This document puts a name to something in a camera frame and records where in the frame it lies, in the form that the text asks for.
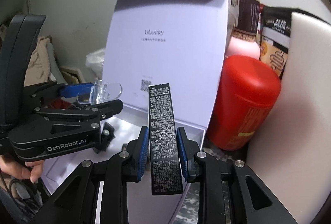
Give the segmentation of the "person's left hand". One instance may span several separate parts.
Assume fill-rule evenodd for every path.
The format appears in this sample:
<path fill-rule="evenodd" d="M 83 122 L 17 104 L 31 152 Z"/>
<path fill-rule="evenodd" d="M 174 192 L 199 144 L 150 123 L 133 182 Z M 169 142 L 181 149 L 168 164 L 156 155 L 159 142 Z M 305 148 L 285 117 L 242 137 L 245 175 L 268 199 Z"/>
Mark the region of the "person's left hand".
<path fill-rule="evenodd" d="M 19 164 L 10 155 L 1 155 L 1 171 L 16 179 L 29 179 L 33 184 L 41 177 L 44 160 Z"/>

